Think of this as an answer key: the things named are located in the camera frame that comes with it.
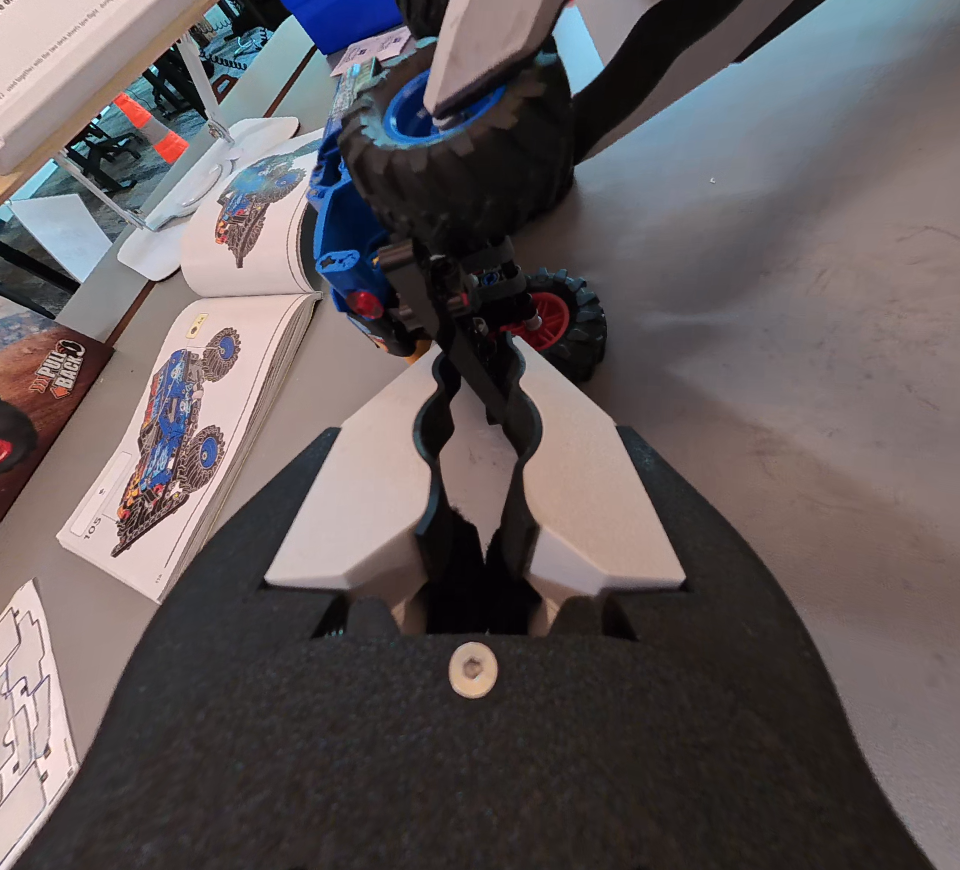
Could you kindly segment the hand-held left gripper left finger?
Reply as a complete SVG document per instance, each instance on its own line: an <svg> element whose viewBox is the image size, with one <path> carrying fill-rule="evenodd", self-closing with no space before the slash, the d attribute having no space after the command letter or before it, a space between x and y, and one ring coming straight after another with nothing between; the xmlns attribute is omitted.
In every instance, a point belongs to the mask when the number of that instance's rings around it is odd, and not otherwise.
<svg viewBox="0 0 960 870"><path fill-rule="evenodd" d="M342 424L267 569L270 586L389 610L413 603L427 633L485 628L483 550L440 465L460 388L431 349Z"/></svg>

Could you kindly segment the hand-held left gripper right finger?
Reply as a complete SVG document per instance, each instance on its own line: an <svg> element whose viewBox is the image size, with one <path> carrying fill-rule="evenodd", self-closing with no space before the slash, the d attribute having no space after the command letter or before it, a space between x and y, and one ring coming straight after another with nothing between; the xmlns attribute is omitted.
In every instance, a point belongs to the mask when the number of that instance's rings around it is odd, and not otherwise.
<svg viewBox="0 0 960 870"><path fill-rule="evenodd" d="M544 637L572 600L683 588L627 429L522 338L505 349L502 429L516 460L487 550L490 631Z"/></svg>

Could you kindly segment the blue lego monster truck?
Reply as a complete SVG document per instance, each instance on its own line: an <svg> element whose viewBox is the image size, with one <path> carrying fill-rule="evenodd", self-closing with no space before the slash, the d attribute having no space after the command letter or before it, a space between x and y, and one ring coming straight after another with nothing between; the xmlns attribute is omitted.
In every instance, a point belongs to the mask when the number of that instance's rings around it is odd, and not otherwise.
<svg viewBox="0 0 960 870"><path fill-rule="evenodd" d="M573 178L572 96L552 36L531 61L447 120L426 88L450 0L394 0L414 38L377 64L318 151L308 197L316 267L335 308L387 353L437 340L502 424L507 333L563 343L573 301L546 297L511 235L554 209Z"/></svg>

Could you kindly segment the open lego instruction booklet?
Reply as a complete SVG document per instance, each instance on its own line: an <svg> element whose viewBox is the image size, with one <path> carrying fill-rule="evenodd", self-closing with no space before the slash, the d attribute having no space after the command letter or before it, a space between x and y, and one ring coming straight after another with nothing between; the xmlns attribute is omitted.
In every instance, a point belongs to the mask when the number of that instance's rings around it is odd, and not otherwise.
<svg viewBox="0 0 960 870"><path fill-rule="evenodd" d="M323 299L306 225L324 129L234 171L181 236L175 318L113 455L56 537L162 603L210 536Z"/></svg>

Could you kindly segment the brown printed lego box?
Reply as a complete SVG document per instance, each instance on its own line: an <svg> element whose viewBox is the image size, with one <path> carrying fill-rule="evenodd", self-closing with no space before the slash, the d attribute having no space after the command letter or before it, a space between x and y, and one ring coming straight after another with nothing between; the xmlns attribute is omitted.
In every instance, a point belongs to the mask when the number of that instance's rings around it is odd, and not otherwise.
<svg viewBox="0 0 960 870"><path fill-rule="evenodd" d="M1 298L1 516L96 383L114 349Z"/></svg>

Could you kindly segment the small white label card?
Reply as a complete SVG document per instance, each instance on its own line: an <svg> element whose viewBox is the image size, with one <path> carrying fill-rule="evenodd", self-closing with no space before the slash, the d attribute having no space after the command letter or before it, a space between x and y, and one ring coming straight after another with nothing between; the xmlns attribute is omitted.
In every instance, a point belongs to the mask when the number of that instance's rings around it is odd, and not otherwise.
<svg viewBox="0 0 960 870"><path fill-rule="evenodd" d="M348 46L341 58L330 70L331 77L340 77L353 67L376 60L384 63L400 56L411 40L411 31L406 26L397 26L376 36L368 36Z"/></svg>

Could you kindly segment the black tyre red rim wheel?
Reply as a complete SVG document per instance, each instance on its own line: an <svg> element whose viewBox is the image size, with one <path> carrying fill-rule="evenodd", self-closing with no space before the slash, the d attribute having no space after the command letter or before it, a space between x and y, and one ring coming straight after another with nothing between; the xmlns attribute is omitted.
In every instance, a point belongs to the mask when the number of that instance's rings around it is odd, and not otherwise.
<svg viewBox="0 0 960 870"><path fill-rule="evenodd" d="M526 276L541 324L512 330L573 384L588 382L604 360L608 325L594 289L582 276L540 268Z"/></svg>

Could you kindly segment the white sign stand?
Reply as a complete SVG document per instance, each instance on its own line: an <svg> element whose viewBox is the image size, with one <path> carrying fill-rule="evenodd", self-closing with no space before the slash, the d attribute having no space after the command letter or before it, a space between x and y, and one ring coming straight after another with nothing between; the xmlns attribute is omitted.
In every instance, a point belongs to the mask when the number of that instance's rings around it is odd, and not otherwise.
<svg viewBox="0 0 960 870"><path fill-rule="evenodd" d="M207 114L206 129L184 151L168 173L167 189L146 216L117 204L66 156L53 160L133 228L117 254L121 264L153 282L162 281L181 266L181 238L189 218L237 172L291 140L300 129L296 117L247 118L229 124L224 118L204 70L200 48L185 33L176 43L179 55Z"/></svg>

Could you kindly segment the orange traffic cone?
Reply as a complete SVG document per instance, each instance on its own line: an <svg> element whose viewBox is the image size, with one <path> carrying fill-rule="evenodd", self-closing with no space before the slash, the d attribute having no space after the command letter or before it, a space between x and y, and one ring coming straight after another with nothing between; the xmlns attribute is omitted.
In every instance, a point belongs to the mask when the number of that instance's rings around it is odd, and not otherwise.
<svg viewBox="0 0 960 870"><path fill-rule="evenodd" d="M174 165L189 149L183 137L170 130L126 92L118 93L112 103L167 165Z"/></svg>

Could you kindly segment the white sticker sheet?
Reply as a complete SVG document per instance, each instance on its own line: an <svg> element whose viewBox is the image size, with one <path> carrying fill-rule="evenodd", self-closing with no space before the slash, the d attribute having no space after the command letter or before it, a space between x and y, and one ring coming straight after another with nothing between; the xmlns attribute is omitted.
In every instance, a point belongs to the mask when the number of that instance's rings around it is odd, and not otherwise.
<svg viewBox="0 0 960 870"><path fill-rule="evenodd" d="M13 868L80 768L38 582L1 615L1 867Z"/></svg>

